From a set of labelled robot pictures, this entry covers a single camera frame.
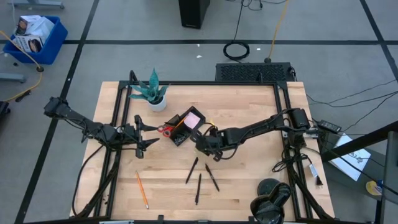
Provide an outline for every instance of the red scissors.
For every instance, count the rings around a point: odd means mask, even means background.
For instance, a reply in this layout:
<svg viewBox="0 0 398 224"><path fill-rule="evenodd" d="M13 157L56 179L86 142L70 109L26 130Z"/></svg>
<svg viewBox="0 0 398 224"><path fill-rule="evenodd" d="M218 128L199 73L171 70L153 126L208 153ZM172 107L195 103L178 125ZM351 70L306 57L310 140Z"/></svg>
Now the red scissors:
<svg viewBox="0 0 398 224"><path fill-rule="evenodd" d="M160 125L159 127L157 127L157 131L163 133L163 136L168 138L170 137L173 128L173 126Z"/></svg>

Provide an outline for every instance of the yellow pencil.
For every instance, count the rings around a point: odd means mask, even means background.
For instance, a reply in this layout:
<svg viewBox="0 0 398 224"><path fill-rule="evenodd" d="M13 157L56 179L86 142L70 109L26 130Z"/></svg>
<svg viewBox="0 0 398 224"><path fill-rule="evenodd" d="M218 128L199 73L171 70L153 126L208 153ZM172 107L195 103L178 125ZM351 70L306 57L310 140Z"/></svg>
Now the yellow pencil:
<svg viewBox="0 0 398 224"><path fill-rule="evenodd" d="M138 175L138 172L137 172L137 171L136 171L136 177L137 177L137 181L138 181L138 184L139 184L139 188L141 189L142 197L144 198L145 206L147 207L147 209L149 209L147 197L145 196L144 188L142 187L142 183L141 183L141 180L140 180L140 178L139 178L139 175Z"/></svg>

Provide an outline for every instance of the concrete floor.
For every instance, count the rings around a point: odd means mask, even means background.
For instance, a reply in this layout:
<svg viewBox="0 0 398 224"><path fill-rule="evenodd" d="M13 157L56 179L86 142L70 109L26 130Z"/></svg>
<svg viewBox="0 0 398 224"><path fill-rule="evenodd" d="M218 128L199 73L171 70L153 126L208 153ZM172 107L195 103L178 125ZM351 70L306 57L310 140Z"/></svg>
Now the concrete floor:
<svg viewBox="0 0 398 224"><path fill-rule="evenodd" d="M395 0L366 0L385 40L398 40ZM59 16L68 29L67 40L80 40L94 0L65 0L64 10L34 7L16 8L16 16L41 14ZM237 39L270 40L283 4L266 4L261 11L244 9ZM251 7L257 8L253 1ZM185 40L231 39L239 14L239 1L213 0L201 30L180 25L177 0L99 0L88 40ZM0 30L12 32L12 7L0 0ZM359 0L291 0L278 33L280 40L377 40ZM75 110L92 118L103 81L126 80L133 69L147 80L153 67L163 80L214 80L215 64L230 62L222 53L223 44L86 44L76 67L67 100ZM270 45L252 44L245 62L262 62ZM12 102L12 113L0 129L0 223L14 222L49 128L43 106L50 96L59 96L76 53L76 44L65 44L53 65L46 65L38 88L20 103ZM394 58L398 46L388 45ZM231 49L238 54L241 49ZM365 88L388 82L395 76L379 44L369 45L276 45L274 62L291 62L307 93L316 100L331 101ZM34 66L12 57L0 57L0 71L23 73L25 84L0 82L0 100L34 84ZM354 103L397 89L397 83L377 88L341 102ZM380 100L348 108L312 105L315 119L325 119L343 128L375 107ZM398 96L386 101L347 133L368 133L398 119ZM81 166L85 144L80 133L59 122L42 174L30 203L25 222L67 218L73 189ZM370 147L385 153L385 144ZM334 182L328 182L336 217L348 221L371 221L376 201ZM396 206L389 207L394 218Z"/></svg>

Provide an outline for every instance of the white pot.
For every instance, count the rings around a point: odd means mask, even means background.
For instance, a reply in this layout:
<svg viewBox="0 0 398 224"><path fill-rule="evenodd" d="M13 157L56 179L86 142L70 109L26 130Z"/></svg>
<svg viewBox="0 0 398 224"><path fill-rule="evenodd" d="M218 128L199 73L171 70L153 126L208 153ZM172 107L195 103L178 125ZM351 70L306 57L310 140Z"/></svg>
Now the white pot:
<svg viewBox="0 0 398 224"><path fill-rule="evenodd" d="M160 111L164 110L164 108L166 108L166 105L167 105L166 96L163 96L163 100L160 103L153 105L152 103L148 102L148 105L152 111L160 112Z"/></svg>

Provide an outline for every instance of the wooden table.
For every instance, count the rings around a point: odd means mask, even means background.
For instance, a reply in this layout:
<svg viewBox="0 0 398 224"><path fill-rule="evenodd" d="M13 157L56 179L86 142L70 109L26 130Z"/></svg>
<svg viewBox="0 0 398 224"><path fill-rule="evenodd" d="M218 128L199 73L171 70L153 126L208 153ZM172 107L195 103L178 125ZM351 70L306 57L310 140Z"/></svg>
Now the wooden table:
<svg viewBox="0 0 398 224"><path fill-rule="evenodd" d="M114 100L118 82L103 82L94 115L94 121L109 123L112 118ZM310 119L307 98L303 83L288 83L289 96L293 108L303 108ZM160 113L150 111L147 102L131 100L127 123L134 123L134 115L139 114L147 125L158 126L175 114L182 114L189 107L195 106L207 120L212 119L219 129L243 127L276 114L275 96L271 86L177 86L167 90L167 107ZM118 126L120 125L121 105ZM164 138L157 131L143 133L144 139L160 138L144 153L143 159L137 159L134 151L123 151L116 185L112 219L156 220L164 215L165 220L248 220L251 216L249 204L257 197L257 185L262 179L275 178L289 183L286 170L271 172L276 162L280 161L282 139L280 132L274 131L249 139L241 145L236 155L228 161L215 162L213 157L206 157L195 150L194 143L185 141L180 147ZM307 146L318 150L317 142L306 139ZM99 147L95 140L89 140L85 159ZM308 161L303 161L309 191L331 216L334 216L330 194L323 171L320 156L302 149L308 154L317 168L323 187L315 185L308 168ZM101 175L105 150L99 152L86 165L76 196L76 209L80 211L92 197ZM185 179L195 160L199 162L191 179L185 185ZM220 187L217 192L209 174L205 170L209 165ZM148 198L146 209L135 171L138 171ZM195 205L199 173L202 173L199 204ZM298 190L300 211L305 217L305 207L301 192ZM101 214L108 194L104 194ZM294 221L292 201L284 205L285 221Z"/></svg>

